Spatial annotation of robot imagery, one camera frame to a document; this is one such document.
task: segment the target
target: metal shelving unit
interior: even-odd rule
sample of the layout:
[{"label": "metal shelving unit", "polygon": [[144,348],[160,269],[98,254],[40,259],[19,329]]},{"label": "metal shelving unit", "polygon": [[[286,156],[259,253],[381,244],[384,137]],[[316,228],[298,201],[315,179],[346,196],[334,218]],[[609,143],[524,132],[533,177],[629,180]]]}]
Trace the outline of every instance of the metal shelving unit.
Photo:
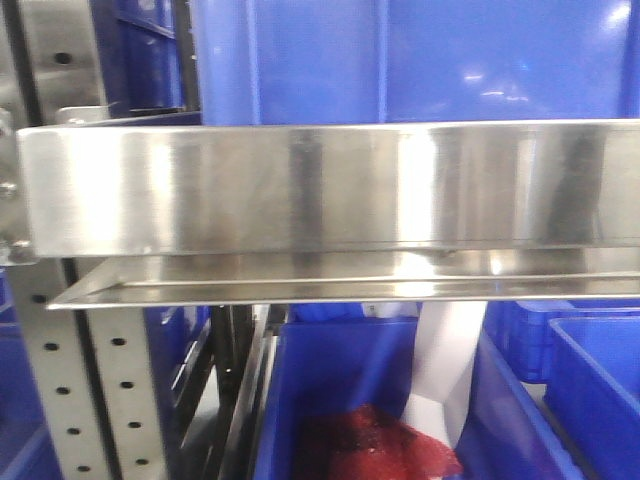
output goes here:
[{"label": "metal shelving unit", "polygon": [[[640,121],[99,121],[126,105],[107,2],[87,5],[0,10],[0,265],[65,478],[250,470],[275,352],[264,304],[640,296]],[[75,41],[50,12],[74,19]],[[89,257],[106,260],[78,274]],[[197,399],[190,414],[169,405],[142,310],[154,305],[227,306],[212,320],[220,408],[196,466]]]}]

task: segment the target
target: bolt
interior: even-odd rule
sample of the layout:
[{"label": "bolt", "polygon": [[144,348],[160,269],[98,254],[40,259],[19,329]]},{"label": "bolt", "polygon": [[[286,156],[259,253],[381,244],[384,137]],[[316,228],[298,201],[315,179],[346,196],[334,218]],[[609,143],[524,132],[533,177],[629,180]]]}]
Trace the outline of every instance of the bolt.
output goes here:
[{"label": "bolt", "polygon": [[0,181],[0,198],[4,198],[5,200],[13,198],[17,191],[18,185],[15,183],[6,180]]}]

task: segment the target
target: blue storage crate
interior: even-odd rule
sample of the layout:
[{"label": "blue storage crate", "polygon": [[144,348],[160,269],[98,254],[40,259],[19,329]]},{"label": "blue storage crate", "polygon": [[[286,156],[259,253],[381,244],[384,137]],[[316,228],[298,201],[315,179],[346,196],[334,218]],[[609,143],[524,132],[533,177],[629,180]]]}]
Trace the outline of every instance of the blue storage crate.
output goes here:
[{"label": "blue storage crate", "polygon": [[[415,319],[288,324],[262,425],[254,480],[289,478],[300,420],[365,402],[400,415],[406,403]],[[457,447],[473,480],[581,479],[548,424],[487,337],[474,371],[470,413]]]},{"label": "blue storage crate", "polygon": [[0,478],[61,480],[20,330],[0,323]]},{"label": "blue storage crate", "polygon": [[0,268],[0,307],[9,301],[9,291],[4,268]]},{"label": "blue storage crate", "polygon": [[299,303],[291,305],[290,322],[324,322],[362,318],[364,312],[359,302]]},{"label": "blue storage crate", "polygon": [[172,0],[118,0],[116,8],[118,18],[128,23],[174,30]]},{"label": "blue storage crate", "polygon": [[490,302],[484,328],[520,380],[545,383],[551,371],[551,319],[638,314],[640,299]]},{"label": "blue storage crate", "polygon": [[206,306],[145,308],[154,371],[161,381],[174,381],[209,317]]},{"label": "blue storage crate", "polygon": [[594,469],[640,476],[640,317],[551,322],[546,402]]},{"label": "blue storage crate", "polygon": [[638,114],[636,1],[191,5],[208,125]]},{"label": "blue storage crate", "polygon": [[180,63],[173,32],[123,20],[119,27],[131,108],[183,106]]},{"label": "blue storage crate", "polygon": [[16,323],[16,311],[12,305],[3,305],[0,307],[0,325]]}]

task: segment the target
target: white paper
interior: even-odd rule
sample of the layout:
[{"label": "white paper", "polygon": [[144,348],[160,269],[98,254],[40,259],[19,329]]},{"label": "white paper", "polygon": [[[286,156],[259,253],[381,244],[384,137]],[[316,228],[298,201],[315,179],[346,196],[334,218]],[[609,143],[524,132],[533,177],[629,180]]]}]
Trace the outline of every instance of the white paper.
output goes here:
[{"label": "white paper", "polygon": [[469,410],[476,346],[487,302],[425,302],[411,393],[402,419],[453,447]]}]

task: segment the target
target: blue plastic bin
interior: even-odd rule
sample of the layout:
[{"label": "blue plastic bin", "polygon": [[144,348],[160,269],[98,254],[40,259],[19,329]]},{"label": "blue plastic bin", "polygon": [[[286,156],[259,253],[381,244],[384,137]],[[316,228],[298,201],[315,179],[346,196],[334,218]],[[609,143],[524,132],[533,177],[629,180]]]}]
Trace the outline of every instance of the blue plastic bin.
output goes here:
[{"label": "blue plastic bin", "polygon": [[0,268],[0,306],[6,305],[9,301],[9,291],[7,278],[3,268]]},{"label": "blue plastic bin", "polygon": [[0,325],[16,323],[16,312],[12,305],[0,306]]},{"label": "blue plastic bin", "polygon": [[192,0],[204,123],[637,116],[637,2]]},{"label": "blue plastic bin", "polygon": [[209,307],[149,307],[145,309],[151,337],[159,342],[154,351],[166,357],[173,371],[184,363],[191,343],[198,338],[209,320]]},{"label": "blue plastic bin", "polygon": [[290,309],[290,322],[324,322],[363,317],[362,304],[359,302],[299,303],[291,305]]},{"label": "blue plastic bin", "polygon": [[640,317],[551,322],[546,402],[602,478],[640,478]]},{"label": "blue plastic bin", "polygon": [[640,315],[640,299],[490,302],[484,328],[523,382],[546,383],[553,338],[549,321]]},{"label": "blue plastic bin", "polygon": [[[254,480],[289,478],[303,417],[365,402],[399,415],[410,389],[416,325],[415,319],[285,325]],[[583,478],[488,337],[479,344],[457,452],[465,479]]]},{"label": "blue plastic bin", "polygon": [[0,478],[61,480],[27,353],[15,324],[0,324]]},{"label": "blue plastic bin", "polygon": [[129,103],[133,109],[183,106],[173,32],[121,20]]},{"label": "blue plastic bin", "polygon": [[173,32],[172,0],[118,0],[117,16],[145,28],[163,28]]}]

